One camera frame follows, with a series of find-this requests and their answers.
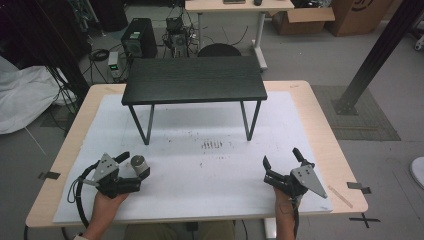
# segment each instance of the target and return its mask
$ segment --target small black table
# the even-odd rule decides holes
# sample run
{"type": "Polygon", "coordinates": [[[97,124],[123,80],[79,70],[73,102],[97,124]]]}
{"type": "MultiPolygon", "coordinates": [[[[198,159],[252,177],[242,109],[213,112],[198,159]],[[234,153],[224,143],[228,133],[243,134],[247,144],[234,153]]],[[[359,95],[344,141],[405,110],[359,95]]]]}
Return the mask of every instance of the small black table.
{"type": "Polygon", "coordinates": [[[247,140],[252,139],[261,101],[267,93],[255,57],[134,59],[122,97],[145,145],[149,144],[155,104],[240,101],[247,140]],[[256,101],[249,126],[244,101],[256,101]],[[147,136],[134,105],[151,105],[147,136]]]}

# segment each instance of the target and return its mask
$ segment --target hand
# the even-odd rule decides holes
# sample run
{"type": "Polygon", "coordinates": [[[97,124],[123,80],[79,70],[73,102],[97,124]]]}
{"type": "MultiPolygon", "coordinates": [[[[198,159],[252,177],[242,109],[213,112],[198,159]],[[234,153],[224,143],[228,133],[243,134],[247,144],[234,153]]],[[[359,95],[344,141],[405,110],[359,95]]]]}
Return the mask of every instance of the hand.
{"type": "Polygon", "coordinates": [[[82,236],[90,240],[100,239],[115,218],[119,206],[121,206],[121,203],[128,195],[129,194],[121,194],[111,199],[97,192],[94,198],[93,214],[90,225],[88,225],[87,231],[82,236]]]}
{"type": "Polygon", "coordinates": [[[294,212],[290,196],[274,188],[277,240],[294,240],[294,212]]]}

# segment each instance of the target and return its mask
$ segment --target cardboard box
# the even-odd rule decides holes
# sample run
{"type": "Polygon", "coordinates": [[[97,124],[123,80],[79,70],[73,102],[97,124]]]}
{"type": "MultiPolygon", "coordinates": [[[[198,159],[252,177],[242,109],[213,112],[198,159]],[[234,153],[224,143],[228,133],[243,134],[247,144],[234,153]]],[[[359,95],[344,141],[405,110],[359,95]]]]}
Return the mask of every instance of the cardboard box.
{"type": "Polygon", "coordinates": [[[319,33],[326,21],[334,20],[331,8],[296,8],[272,16],[280,35],[319,33]]]}
{"type": "Polygon", "coordinates": [[[358,35],[373,32],[380,24],[393,0],[333,0],[336,21],[325,27],[334,36],[358,35]]]}

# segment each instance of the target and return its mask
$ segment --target wooden table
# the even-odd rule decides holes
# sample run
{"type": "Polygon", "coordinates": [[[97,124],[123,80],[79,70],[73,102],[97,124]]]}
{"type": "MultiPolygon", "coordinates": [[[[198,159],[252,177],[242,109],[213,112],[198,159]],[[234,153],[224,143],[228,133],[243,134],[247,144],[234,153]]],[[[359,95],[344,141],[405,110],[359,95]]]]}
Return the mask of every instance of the wooden table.
{"type": "Polygon", "coordinates": [[[261,49],[261,37],[265,14],[269,11],[285,11],[293,8],[294,6],[290,0],[263,0],[260,6],[255,6],[253,4],[253,0],[247,0],[244,4],[224,4],[222,0],[190,0],[186,1],[185,4],[187,12],[194,12],[198,14],[199,49],[202,48],[203,38],[201,24],[203,13],[258,12],[258,28],[256,31],[256,39],[253,40],[253,47],[262,70],[266,70],[268,68],[261,49]]]}
{"type": "Polygon", "coordinates": [[[250,141],[261,102],[266,99],[258,63],[251,56],[134,59],[122,105],[129,107],[144,144],[149,145],[157,104],[240,102],[246,137],[250,141]],[[244,101],[256,101],[250,129],[244,101]],[[146,135],[134,105],[151,106],[146,135]]]}
{"type": "MultiPolygon", "coordinates": [[[[305,81],[266,81],[267,91],[289,91],[296,105],[315,160],[327,184],[332,213],[365,212],[368,204],[360,190],[349,189],[346,182],[356,179],[331,131],[311,87],[305,81]]],[[[91,87],[67,138],[51,168],[60,173],[57,180],[46,179],[27,217],[29,227],[59,227],[53,223],[68,173],[76,160],[104,95],[122,94],[125,84],[91,87]]]]}

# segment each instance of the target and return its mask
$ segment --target black metal beam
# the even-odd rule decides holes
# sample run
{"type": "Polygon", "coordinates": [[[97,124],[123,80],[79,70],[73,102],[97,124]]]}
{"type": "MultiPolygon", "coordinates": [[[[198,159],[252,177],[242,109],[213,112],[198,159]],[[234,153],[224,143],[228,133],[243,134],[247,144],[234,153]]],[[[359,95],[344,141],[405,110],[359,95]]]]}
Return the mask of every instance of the black metal beam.
{"type": "Polygon", "coordinates": [[[339,115],[352,114],[359,97],[371,83],[390,54],[424,10],[423,0],[404,0],[378,38],[362,66],[340,99],[334,102],[339,115]]]}

